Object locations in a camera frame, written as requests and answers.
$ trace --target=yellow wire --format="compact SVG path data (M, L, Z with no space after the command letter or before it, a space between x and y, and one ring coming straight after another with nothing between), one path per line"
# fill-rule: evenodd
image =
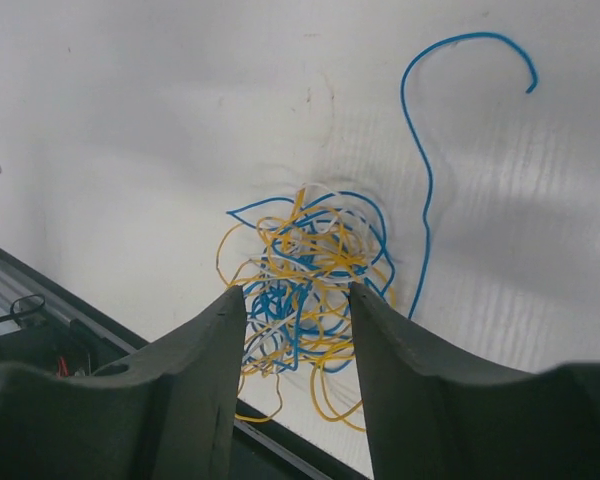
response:
M318 330L315 338L301 338L299 346L305 351L299 358L298 362L310 363L312 365L311 376L310 376L310 392L313 405L318 414L329 422L340 422L342 421L354 430L364 432L362 427L359 427L348 420L354 412L356 412L362 405L362 401L357 402L346 412L339 413L333 406L328 394L328 388L325 381L324 367L327 362L344 362L347 360L354 359L353 354L353 342L351 337L351 320L344 313L347 309L348 302L344 300L337 306L332 306L329 302L328 294L330 292L339 293L346 292L348 290L346 285L339 286L325 283L322 278L333 274L336 271L346 272L351 278L356 281L360 281L360 278L355 274L355 271L360 266L367 263L365 256L360 254L354 254L352 252L362 251L362 246L365 245L365 240L355 231L349 230L345 227L345 222L342 219L342 215L336 209L331 207L315 205L310 208L302 209L305 198L305 189L301 189L296 195L293 209L289 218L278 218L273 216L267 216L259 219L256 222L256 233L265 245L264 258L262 256L256 260L249 259L240 264L231 280L227 280L227 277L223 274L220 267L220 260L222 256L222 250L229 237L243 224L237 224L229 229L222 237L218 249L216 251L216 270L220 276L222 282L228 287L234 285L247 285L252 282L262 282L266 280L293 280L298 284L309 284L319 295L318 303L311 309L305 309L301 312L300 321L310 321ZM309 233L302 228L297 226L297 222L302 220L308 215L312 215L317 212L329 212L335 221L332 221L329 230ZM265 222L272 222L276 226L265 227ZM286 256L292 257L292 248L302 248L304 255L313 255L314 261L312 264L317 267L316 270L303 271L301 269L294 268L294 262L285 257L278 257L278 254L273 250L273 245L277 243L277 249L279 252ZM370 248L373 248L373 242L369 244ZM243 275L243 271L248 267L253 267L257 272L253 275ZM379 269L377 266L372 265L369 268L370 274L375 275L385 284L387 282L386 274ZM255 296L259 291L251 292L249 296ZM395 292L393 288L388 289L389 303L395 306ZM291 297L292 306L294 309L298 309L298 298ZM325 336L325 326L323 325L322 319L326 317L334 317L338 321L344 320L344 326L335 334ZM251 342L258 336L266 333L267 330L274 328L274 325L264 325L262 328L256 330L253 334L245 339L245 346L251 344ZM293 330L293 325L288 324L287 327ZM341 337L347 335L349 339L343 340ZM236 418L248 422L263 423L271 420L277 415L283 407L284 401L282 394L280 393L280 375L275 373L276 366L274 361L285 365L291 365L293 363L292 358L285 359L284 357L291 353L292 347L287 345L283 349L279 349L272 353L263 355L253 361L247 362L242 366L242 375L240 377L240 385L238 393L242 391L244 382L247 376L261 373L264 377L275 374L276 375L276 394L279 400L278 408L269 416L263 418L250 418L236 415ZM316 383L317 374L320 373L320 390L322 391L322 397L326 404L330 414L325 413L324 409L318 401Z
M276 409L275 412L273 412L271 415L267 416L267 417L262 417L262 418L255 418L255 417L245 417L244 415L238 415L236 413L236 418L238 420L242 420L244 422L251 422L251 423L265 423L268 422L269 420L272 420L273 417L275 417L278 413L280 413L280 410L282 410L282 406L284 405L284 400L282 399L282 394L280 393L280 375L276 374L276 395L278 395L278 408Z

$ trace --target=white wall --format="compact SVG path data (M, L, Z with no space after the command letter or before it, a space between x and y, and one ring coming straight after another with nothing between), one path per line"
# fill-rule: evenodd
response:
M153 340L222 291L226 209L322 181L383 203L404 311L426 183L399 79L474 30L540 85L490 41L415 72L417 321L514 367L600 359L600 0L0 0L0 246Z

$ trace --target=white surface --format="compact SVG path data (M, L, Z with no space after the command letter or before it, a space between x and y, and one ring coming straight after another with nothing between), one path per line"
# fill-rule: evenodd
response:
M493 41L412 77L437 174L417 321L518 368L600 359L600 0L0 0L0 246L153 340L222 291L226 209L320 181L383 203L404 312L426 184L399 79L474 30L540 85ZM279 419L369 473L296 380Z

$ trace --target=black object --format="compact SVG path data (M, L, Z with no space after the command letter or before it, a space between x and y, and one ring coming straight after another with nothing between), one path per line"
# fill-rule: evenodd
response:
M21 303L22 304L33 303L34 306L33 307L25 306L24 308L22 308L22 307L18 308L18 306ZM29 315L34 315L38 312L41 312L44 309L45 303L46 303L46 299L44 298L44 295L40 295L40 294L28 295L26 297L19 298L18 300L16 300L15 302L13 302L11 304L11 307L9 308L9 314L3 315L2 317L0 317L0 323L6 322L8 320L20 321L24 317L28 317Z
M73 375L78 368L84 375L90 373L90 352L78 344L68 329L56 328L45 323L23 328L0 336L0 361L21 362L49 373L58 371L58 359L68 364L68 373Z
M351 288L377 480L600 479L600 365L540 375L476 357Z
M0 478L224 478L246 313L225 292L92 377L0 364Z
M147 341L124 328L112 318L1 249L0 270L5 272L12 281L22 286L21 292L44 292L47 295L48 302L44 313L48 314L48 323L57 327L56 332L59 335L68 333L74 343L78 342L88 348L89 363L93 369L133 354L148 345ZM70 318L69 332L63 332L60 319L54 317L58 313L57 308L60 308L60 305L64 305L61 310L64 312L65 318ZM109 332L110 335L104 335L101 328L94 330L94 324L104 328L104 331ZM17 332L10 335L12 338L8 342L7 338L0 337L0 344L9 347L2 349L2 352L5 353L3 359L21 359L26 351L32 350L33 344L23 345L22 342L15 342ZM113 337L123 343L112 342ZM45 345L48 350L49 344L45 343L41 345L40 354L43 353ZM20 346L25 352L13 355L11 347L17 346ZM66 354L70 370L75 370L72 368L75 363L72 362L75 355L72 355L73 350L67 351L67 346L65 344L62 352ZM82 414L80 408L76 409L76 415ZM255 410L240 399L237 400L236 412L247 417L264 416L262 412ZM250 478L258 480L268 478L281 480L286 478L316 480L365 478L275 421L247 424L241 420L234 420L233 425L229 478L240 480Z

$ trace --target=blue wire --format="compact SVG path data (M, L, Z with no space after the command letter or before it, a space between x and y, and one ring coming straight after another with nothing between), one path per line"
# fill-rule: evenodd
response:
M433 45L425 48L422 52L420 52L407 69L404 71L402 75L402 81L400 82L400 103L402 104L402 113L404 114L405 119L407 120L407 125L409 126L409 130L411 131L411 136L418 147L418 151L420 152L420 156L422 157L422 161L424 162L425 168L427 170L427 178L428 178L428 187L427 187L427 197L424 202L424 208L422 209L422 223L424 224L425 231L425 247L424 247L424 258L422 259L422 268L420 270L420 278L418 280L418 286L416 288L416 293L413 297L413 303L411 304L411 308L409 309L409 314L407 315L408 319L413 318L413 314L415 313L416 306L418 305L418 300L420 300L420 295L422 294L422 288L424 287L424 280L427 275L427 268L429 266L429 257L431 256L431 227L429 226L429 208L431 207L431 201L433 199L433 169L431 168L431 163L429 162L429 158L427 153L420 142L420 137L416 132L416 128L411 120L411 115L409 114L409 108L407 106L406 100L406 85L407 85L407 77L413 67L426 55L431 53L432 51L443 47L445 45L449 45L450 43L461 42L464 40L471 40L475 38L491 38L494 40L500 40L504 42L509 47L511 47L518 55L522 57L522 59L527 64L529 68L529 73L531 74L531 85L527 88L526 93L529 94L533 92L533 90L538 85L538 73L536 72L536 68L533 65L533 61L527 52L525 52L517 43L513 40L501 35L499 33L493 32L474 32L474 33L465 33L463 35L456 35L455 37L450 37L445 40L440 40L439 42L434 43Z
M378 216L380 230L378 230L373 225L369 224L369 230L371 231L372 235L374 236L376 242L379 245L379 251L378 251L377 255L375 256L375 258L370 263L371 263L371 265L375 265L378 261L380 261L382 258L384 258L385 261L387 262L387 265L389 266L390 274L387 278L387 281L384 282L384 285L378 286L370 278L365 278L365 284L367 284L372 290L374 290L376 293L378 293L381 297L384 298L389 287L391 286L391 284L393 283L393 281L395 279L395 273L396 273L395 265L392 262L389 252L388 252L388 249L387 249L387 228L386 228L384 215L382 214L382 211L380 210L378 205L375 202L373 202L373 200L369 199L368 197L366 197L364 195L361 195L356 192L349 192L349 191L338 192L338 194L344 195L344 196L349 196L349 197L354 197L359 200L362 200L363 202L370 205ZM326 195L323 195L322 197L319 197L318 199L314 200L313 202L303 206L300 211L316 207L316 206L320 205L322 202L324 202L330 198L333 198L335 195L336 194L333 194L333 193L328 193ZM257 228L256 225L243 219L240 214L243 212L246 212L252 208L256 208L256 207L266 205L269 203L273 203L273 202L284 202L284 203L293 204L294 200L287 198L287 197L271 197L271 198L261 200L259 202L251 203L245 207L242 207L242 208L239 208L236 210L228 211L227 213L230 216L232 216L233 218L235 218L236 220L238 220L239 222L241 222L242 224L248 226L249 228L255 229L255 228ZM316 234L316 233L318 233L317 229L316 229L316 224L329 223L330 220L326 220L321 217L323 217L324 215L331 214L333 210L335 210L337 212L344 212L344 213L352 214L352 212L350 210L347 210L344 208L333 208L332 207L331 211L327 210L327 209L318 210L316 212L312 212L310 214L305 215L304 217L299 218L296 222L294 222L293 225L285 227L284 229L281 229L280 231L278 231L278 233L285 234L285 233L288 233L292 229L302 229L302 230L309 231L312 234ZM348 229L349 231L352 231L352 228L350 226L345 225L344 227L346 229ZM288 254L285 254L282 251L280 251L280 249L278 248L279 245L281 245L281 243L282 242L280 240L276 240L272 243L272 249L276 255L279 255L282 258L286 258L297 264L300 264L309 271L318 269L318 267L313 265L313 262L316 258L315 254L309 252L309 253L300 253L297 256L288 255ZM262 261L266 262L267 260L268 260L267 259L267 249L265 248L262 253ZM364 273L366 273L366 267L362 266L362 265L356 267L354 265L353 273L356 276L363 275ZM328 274L328 276L330 276L331 278L338 278L338 279L347 279L347 278L352 279L351 274L349 274L348 272L343 272L343 271L330 272ZM313 326L313 327L307 328L307 327L303 326L301 323L302 312L304 311L304 305L305 305L307 299L310 296L312 296L316 300L319 301L320 297L315 293L311 294L312 287L311 287L310 283L308 285L298 284L289 279L278 279L278 280L274 280L274 281L271 281L271 280L272 279L270 277L268 277L266 274L263 273L262 275L258 276L256 280L254 280L250 284L244 286L245 298L253 297L253 300L251 301L251 304L249 306L249 311L247 312L248 318L253 320L253 322L250 322L250 327L251 327L251 330L255 333L259 330L258 325L261 325L262 323L272 324L275 322L283 321L284 319L289 318L289 316L291 316L291 315L295 315L295 319L294 319L292 326L291 325L283 325L282 327L280 327L280 329L277 332L275 332L274 334L271 335L273 347L276 350L278 348L282 348L281 342L283 342L283 341L286 342L287 345L291 346L290 352L285 355L285 359L289 359L289 358L292 359L291 364L287 364L287 363L284 363L284 362L281 362L278 360L273 361L273 363L279 367L278 371L279 372L282 372L285 370L294 371L294 370L298 369L300 355L305 355L305 356L311 355L311 356L315 357L315 356L320 356L321 354L323 354L321 352L310 351L310 350L300 347L300 339L303 336L311 337L311 336L320 335L320 330L317 327ZM346 300L346 298L347 298L346 293L343 292L343 295ZM345 309L344 315L345 316L349 315L349 307L348 306ZM333 325L329 328L323 329L322 335L324 337L336 337L337 336L338 338L340 338L342 340L348 340L351 338L351 336L350 336L350 334L346 334L346 330L344 330L344 329L348 329L348 328L349 328L349 326L347 325L345 320L340 319L339 321L337 321L335 323L335 325ZM249 342L249 344L245 348L245 352L249 352L251 350L252 346L256 343L258 338L260 338L260 337L257 336ZM264 345L259 347L257 350L262 355L265 355ZM253 362L253 361L256 361L256 358L253 355L249 355L249 357L247 359L245 359L246 363ZM342 371L344 368L346 368L350 363L351 363L350 361L343 361L340 365L338 365L336 367L326 367L325 366L324 371L326 373L337 373L337 372Z

